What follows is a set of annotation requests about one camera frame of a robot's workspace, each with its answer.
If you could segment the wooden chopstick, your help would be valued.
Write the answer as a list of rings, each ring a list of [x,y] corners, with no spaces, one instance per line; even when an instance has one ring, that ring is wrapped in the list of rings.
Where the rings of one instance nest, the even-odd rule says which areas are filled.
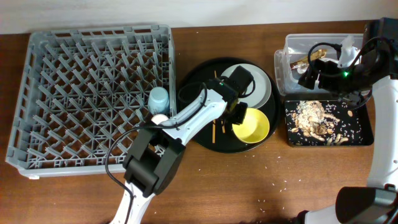
[[[212,143],[216,142],[216,120],[214,119],[212,122]]]
[[[214,76],[215,76],[215,78],[217,78],[217,73],[216,73],[216,70],[214,71]],[[222,120],[222,119],[220,119],[220,122],[221,122],[221,129],[222,129],[222,132],[223,132],[223,134],[226,132],[225,131],[225,122],[224,122],[224,120]]]

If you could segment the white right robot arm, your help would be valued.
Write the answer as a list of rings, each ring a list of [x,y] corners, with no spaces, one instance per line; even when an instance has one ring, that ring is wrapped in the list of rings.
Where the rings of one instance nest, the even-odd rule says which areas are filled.
[[[296,223],[397,223],[397,19],[366,24],[363,46],[354,54],[346,44],[331,44],[338,64],[309,63],[299,84],[315,83],[340,100],[361,106],[361,92],[374,98],[376,125],[371,171],[365,187],[343,187],[330,207],[302,211]]]

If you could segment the pale grey plate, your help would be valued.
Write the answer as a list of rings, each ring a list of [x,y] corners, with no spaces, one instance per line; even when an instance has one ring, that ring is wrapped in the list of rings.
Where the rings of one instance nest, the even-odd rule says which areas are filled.
[[[244,102],[248,104],[249,108],[260,108],[267,103],[269,97],[271,96],[272,87],[271,81],[267,73],[261,68],[251,65],[248,63],[240,63],[228,67],[222,74],[222,77],[230,77],[232,72],[236,67],[242,66],[244,69],[249,71],[254,78],[256,87],[254,93],[248,97],[240,98],[239,102]]]

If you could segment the light blue cup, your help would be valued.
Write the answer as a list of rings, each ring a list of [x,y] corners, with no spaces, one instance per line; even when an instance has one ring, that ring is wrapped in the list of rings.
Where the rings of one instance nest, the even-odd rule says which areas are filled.
[[[167,114],[169,112],[170,99],[168,91],[163,87],[155,87],[150,91],[148,109],[153,114]]]

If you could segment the gold snack wrapper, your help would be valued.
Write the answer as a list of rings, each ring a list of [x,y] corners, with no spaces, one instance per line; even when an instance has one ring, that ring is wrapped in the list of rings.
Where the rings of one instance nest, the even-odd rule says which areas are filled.
[[[326,56],[327,52],[328,52],[327,49],[319,49],[316,52],[311,53],[310,60],[313,61],[313,60],[316,60],[316,59],[323,58],[323,57]],[[298,69],[300,67],[306,67],[306,66],[309,66],[309,62],[308,62],[308,57],[307,56],[305,56],[304,58],[301,58],[300,60],[290,64],[290,68],[292,70]]]

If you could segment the pink cup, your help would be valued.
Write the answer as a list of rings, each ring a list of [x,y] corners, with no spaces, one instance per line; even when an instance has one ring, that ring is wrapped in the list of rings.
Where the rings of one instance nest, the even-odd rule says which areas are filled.
[[[160,123],[167,121],[169,119],[168,116],[164,115],[164,114],[156,114],[152,117],[151,121],[156,124],[159,125]]]

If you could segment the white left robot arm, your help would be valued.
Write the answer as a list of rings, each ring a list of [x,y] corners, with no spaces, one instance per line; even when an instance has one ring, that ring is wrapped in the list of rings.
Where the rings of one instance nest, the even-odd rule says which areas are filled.
[[[241,66],[229,77],[202,83],[198,97],[177,115],[156,124],[154,121],[132,128],[138,134],[123,161],[125,183],[113,223],[140,223],[150,201],[163,192],[175,176],[185,146],[208,123],[223,118],[242,124],[248,108],[239,98],[255,84],[251,73]]]

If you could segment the yellow bowl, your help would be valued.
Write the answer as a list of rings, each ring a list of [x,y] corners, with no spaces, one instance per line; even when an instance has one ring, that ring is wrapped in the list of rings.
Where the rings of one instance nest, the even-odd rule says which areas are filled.
[[[235,136],[242,142],[254,144],[264,140],[270,131],[268,117],[260,110],[248,108],[241,124],[233,124]]]

